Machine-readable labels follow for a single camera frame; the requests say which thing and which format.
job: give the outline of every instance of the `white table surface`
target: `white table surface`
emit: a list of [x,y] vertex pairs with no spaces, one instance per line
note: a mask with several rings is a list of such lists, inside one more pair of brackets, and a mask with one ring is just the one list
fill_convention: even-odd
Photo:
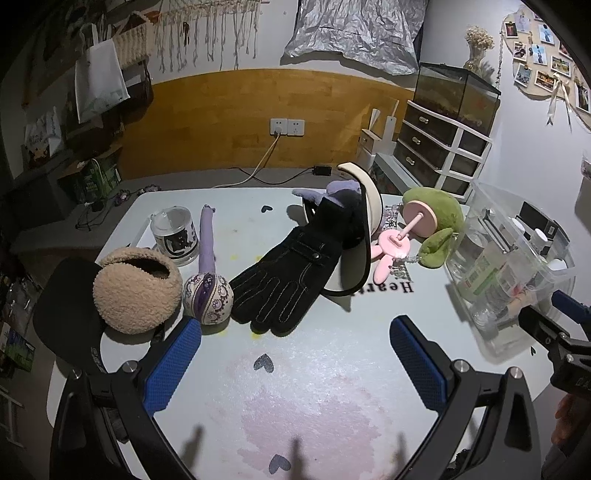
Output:
[[[384,205],[400,197],[383,195]],[[168,206],[191,210],[198,228],[201,208],[213,206],[216,268],[228,280],[278,244],[297,222],[301,204],[291,189],[176,190],[142,195],[127,211],[99,258],[138,242],[150,214]],[[272,211],[261,212],[263,205]],[[419,243],[412,240],[416,253]],[[306,475],[317,480],[386,478],[418,448],[436,419],[424,408],[389,343],[390,321],[408,315],[423,335],[439,343],[451,359],[463,358],[481,371],[505,372],[513,365],[525,374],[535,398],[548,384],[552,366],[544,348],[531,339],[512,358],[486,353],[461,312],[454,308],[444,268],[408,264],[412,291],[390,279],[381,291],[371,282],[343,306],[324,297],[312,305],[286,337],[256,335],[233,320],[215,335],[204,336],[168,407],[155,414],[162,431],[200,480],[218,478],[287,479],[268,466],[275,454],[290,458],[300,438]],[[197,273],[197,261],[182,267],[183,278]],[[149,346],[108,330],[101,355],[108,371],[141,359]],[[254,371],[266,353],[274,363],[268,374]],[[47,398],[53,425],[67,371],[54,364]],[[475,425],[482,412],[475,414]],[[467,432],[460,448],[470,445]],[[196,455],[189,452],[199,444]],[[134,475],[148,478],[130,443],[121,446]]]

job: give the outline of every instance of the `wooden wall panel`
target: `wooden wall panel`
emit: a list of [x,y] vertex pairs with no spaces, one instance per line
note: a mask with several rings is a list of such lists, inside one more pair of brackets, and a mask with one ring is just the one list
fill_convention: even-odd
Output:
[[296,69],[207,73],[154,85],[145,116],[126,126],[125,179],[175,171],[254,167],[273,142],[270,118],[306,121],[303,137],[281,137],[267,166],[309,167],[355,158],[372,108],[385,116],[413,92],[375,80]]

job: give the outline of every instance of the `plastic storage box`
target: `plastic storage box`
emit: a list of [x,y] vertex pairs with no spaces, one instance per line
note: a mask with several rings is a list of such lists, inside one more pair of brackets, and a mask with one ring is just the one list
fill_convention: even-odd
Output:
[[[524,198],[478,180],[472,187],[465,228],[446,267],[470,319],[486,340],[494,340],[502,329],[515,324],[522,306],[533,304],[548,313],[552,292],[570,294],[576,269],[564,236],[547,242],[550,249],[545,249],[545,257],[525,238],[514,220]],[[556,264],[559,270],[553,270]],[[494,350],[499,352],[511,342],[511,338],[497,341]]]

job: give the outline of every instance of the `ribbon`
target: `ribbon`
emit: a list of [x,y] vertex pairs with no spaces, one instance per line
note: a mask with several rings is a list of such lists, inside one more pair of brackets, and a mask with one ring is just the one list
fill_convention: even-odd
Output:
[[552,75],[554,78],[554,90],[552,91],[552,97],[550,98],[550,106],[548,107],[548,122],[546,125],[551,124],[554,125],[554,115],[556,114],[556,99],[558,97],[558,91],[562,89],[562,93],[564,95],[564,103],[566,104],[566,115],[569,118],[569,128],[572,133],[573,126],[570,123],[570,102],[569,102],[569,94],[566,92],[566,86],[562,81],[561,76],[558,73]]

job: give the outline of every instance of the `vase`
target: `vase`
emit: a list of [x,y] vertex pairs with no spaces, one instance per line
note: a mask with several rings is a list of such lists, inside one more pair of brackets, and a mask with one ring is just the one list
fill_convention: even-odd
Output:
[[469,43],[468,46],[470,47],[470,59],[464,64],[464,68],[480,75],[480,63],[484,59],[486,49],[480,48],[471,43]]

